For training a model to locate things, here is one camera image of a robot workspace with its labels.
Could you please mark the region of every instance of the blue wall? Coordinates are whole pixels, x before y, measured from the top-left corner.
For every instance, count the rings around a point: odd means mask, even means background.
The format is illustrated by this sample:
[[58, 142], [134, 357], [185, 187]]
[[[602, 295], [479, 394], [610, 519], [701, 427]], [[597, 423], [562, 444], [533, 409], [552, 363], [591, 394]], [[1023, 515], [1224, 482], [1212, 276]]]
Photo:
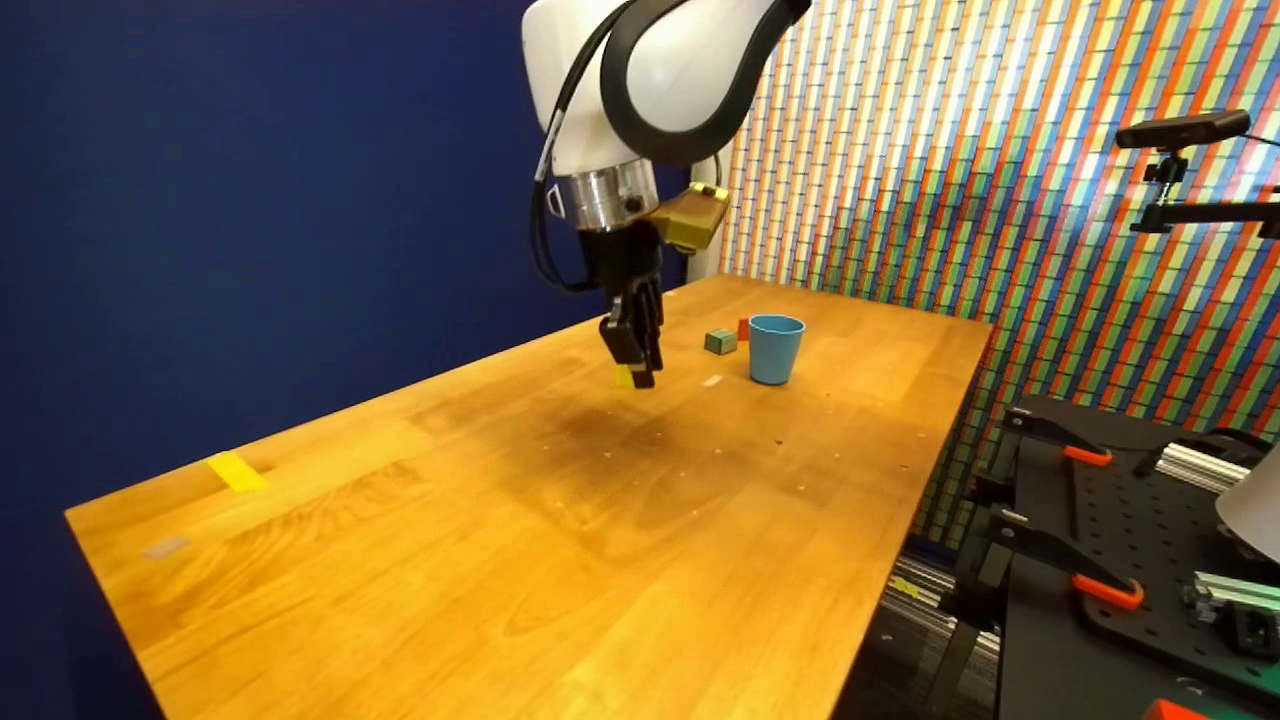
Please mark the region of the blue wall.
[[597, 311], [525, 0], [0, 10], [0, 715], [138, 715], [58, 513]]

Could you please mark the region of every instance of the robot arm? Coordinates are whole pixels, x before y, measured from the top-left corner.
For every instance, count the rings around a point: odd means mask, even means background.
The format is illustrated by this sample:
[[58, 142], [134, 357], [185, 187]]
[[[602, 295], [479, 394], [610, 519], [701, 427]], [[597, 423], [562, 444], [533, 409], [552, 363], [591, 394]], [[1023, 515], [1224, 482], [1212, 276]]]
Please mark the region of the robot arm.
[[555, 215], [575, 223], [586, 282], [570, 288], [602, 288], [598, 335], [635, 389], [665, 369], [650, 162], [714, 155], [805, 11], [809, 0], [534, 0], [525, 11], [528, 84], [548, 127], [533, 214], [555, 200]]

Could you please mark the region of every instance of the blue cup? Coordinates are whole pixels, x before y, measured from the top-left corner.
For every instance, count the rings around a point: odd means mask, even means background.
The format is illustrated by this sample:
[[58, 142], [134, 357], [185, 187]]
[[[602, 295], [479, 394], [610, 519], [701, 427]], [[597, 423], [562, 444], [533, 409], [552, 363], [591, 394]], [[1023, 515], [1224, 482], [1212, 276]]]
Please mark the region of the blue cup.
[[789, 386], [801, 352], [805, 319], [752, 318], [752, 379]]

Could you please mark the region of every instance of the wooden table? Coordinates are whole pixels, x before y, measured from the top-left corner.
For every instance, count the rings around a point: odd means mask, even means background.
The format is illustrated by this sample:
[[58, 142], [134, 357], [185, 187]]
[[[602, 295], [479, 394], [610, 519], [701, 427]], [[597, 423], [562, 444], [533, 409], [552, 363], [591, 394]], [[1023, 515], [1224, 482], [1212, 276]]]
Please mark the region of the wooden table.
[[[789, 389], [702, 352], [752, 311], [809, 319]], [[985, 344], [701, 282], [655, 394], [575, 326], [68, 523], [177, 720], [827, 715]]]

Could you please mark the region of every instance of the colorful patterned wall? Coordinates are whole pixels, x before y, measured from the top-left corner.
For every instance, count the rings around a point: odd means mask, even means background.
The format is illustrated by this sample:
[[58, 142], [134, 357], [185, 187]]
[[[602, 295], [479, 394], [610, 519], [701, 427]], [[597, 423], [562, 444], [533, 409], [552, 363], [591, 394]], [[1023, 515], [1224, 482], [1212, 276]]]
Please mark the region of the colorful patterned wall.
[[[1023, 394], [1280, 431], [1280, 243], [1128, 231], [1153, 151], [1110, 132], [1204, 108], [1280, 135], [1280, 0], [815, 0], [772, 59], [718, 268], [994, 326], [919, 542], [960, 542], [954, 495]], [[1280, 183], [1266, 144], [1189, 162], [1176, 200]]]

